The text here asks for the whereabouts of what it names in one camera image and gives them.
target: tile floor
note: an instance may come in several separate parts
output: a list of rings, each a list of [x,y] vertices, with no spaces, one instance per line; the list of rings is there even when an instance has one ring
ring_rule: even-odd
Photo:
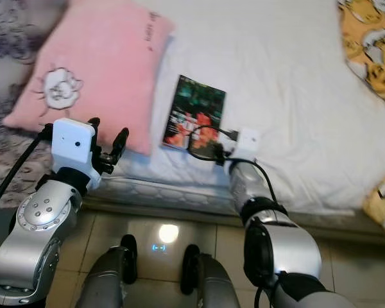
[[[178,237],[165,252],[153,252],[160,244],[163,224],[176,225]],[[74,307],[81,285],[93,262],[123,234],[137,239],[139,279],[126,286],[125,307],[194,307],[196,295],[180,293],[178,281],[185,247],[197,244],[224,265],[237,290],[242,308],[253,307],[255,288],[243,271],[244,230],[175,221],[83,211],[78,227],[62,247],[47,307]],[[353,301],[357,308],[385,308],[385,247],[317,239],[323,259],[321,281]],[[265,295],[260,307],[269,307]]]

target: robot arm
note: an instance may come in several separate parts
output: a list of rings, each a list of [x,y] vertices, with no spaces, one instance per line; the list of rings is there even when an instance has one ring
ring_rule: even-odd
[[[230,189],[245,226],[244,272],[275,308],[353,308],[321,284],[321,255],[312,236],[272,201],[264,177],[251,164],[229,167]]]
[[[76,226],[82,198],[111,173],[128,136],[125,128],[111,154],[97,146],[99,119],[81,123],[59,119],[53,125],[53,174],[16,212],[13,230],[0,247],[0,305],[19,306],[46,298],[64,239]]]

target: book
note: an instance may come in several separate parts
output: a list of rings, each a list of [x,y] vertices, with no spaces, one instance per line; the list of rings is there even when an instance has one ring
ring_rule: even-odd
[[[211,125],[219,128],[224,100],[225,91],[180,75],[164,131],[163,145],[186,149],[189,134],[197,127]],[[205,150],[209,143],[216,141],[218,133],[203,128],[196,130],[192,138],[195,148]]]

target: cartoon sheep embroidery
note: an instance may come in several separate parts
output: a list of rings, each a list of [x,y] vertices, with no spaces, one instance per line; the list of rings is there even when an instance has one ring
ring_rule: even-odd
[[[49,71],[44,79],[42,92],[35,92],[43,94],[40,99],[46,102],[46,109],[40,115],[45,116],[49,108],[56,110],[64,110],[66,116],[69,117],[68,108],[71,108],[80,97],[79,90],[83,86],[81,80],[74,78],[73,73],[63,67],[59,67]]]

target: black cable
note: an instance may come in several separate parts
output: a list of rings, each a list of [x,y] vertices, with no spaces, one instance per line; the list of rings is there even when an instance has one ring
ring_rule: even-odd
[[[218,158],[207,158],[207,157],[201,157],[201,156],[198,156],[198,155],[195,155],[192,151],[191,151],[191,146],[193,145],[193,133],[195,133],[196,130],[199,130],[201,128],[205,128],[205,127],[208,127],[208,128],[212,128],[213,130],[216,130],[217,132],[220,132],[220,133],[223,133],[225,135],[227,135],[228,137],[232,138],[232,136],[234,135],[234,133],[230,133],[230,132],[227,132],[225,130],[222,130],[220,128],[216,128],[214,126],[211,126],[211,125],[201,125],[197,128],[195,128],[190,134],[189,134],[189,140],[188,140],[188,147],[187,147],[187,151],[188,153],[197,158],[197,159],[200,159],[200,160],[204,160],[204,161],[207,161],[207,162],[215,162],[215,161],[218,161],[219,160],[219,157]],[[228,158],[228,157],[223,157],[223,160],[224,161],[231,161],[231,162],[246,162],[248,164],[251,164],[253,166],[255,166],[261,173],[262,175],[264,175],[264,178],[268,184],[268,189],[269,189],[269,193],[271,194],[271,197],[272,197],[272,200],[276,203],[277,202],[277,197],[275,196],[275,193],[274,193],[274,189],[272,188],[272,184],[271,184],[271,181],[270,181],[270,178],[268,177],[267,175],[267,172],[265,172],[265,170],[260,166],[258,165],[256,162],[252,161],[252,160],[248,160],[248,159],[242,159],[242,158]]]
[[[259,287],[257,289],[257,292],[255,293],[254,308],[259,308],[259,299],[261,297],[261,293],[262,293],[262,287]]]
[[[1,182],[1,185],[0,185],[0,199],[1,199],[2,195],[4,194],[4,192],[6,191],[8,185],[10,184],[10,182],[13,180],[13,177],[16,175],[16,173],[18,172],[20,167],[27,160],[27,158],[29,157],[31,152],[34,151],[34,149],[39,144],[39,142],[41,140],[43,140],[43,139],[49,139],[49,137],[51,138],[52,127],[53,127],[52,124],[47,124],[44,127],[44,129],[40,133],[38,133],[37,137],[35,137],[35,139],[28,146],[26,151],[24,151],[24,153],[19,157],[19,159],[17,159],[17,161],[15,162],[14,166],[8,172],[6,178]]]

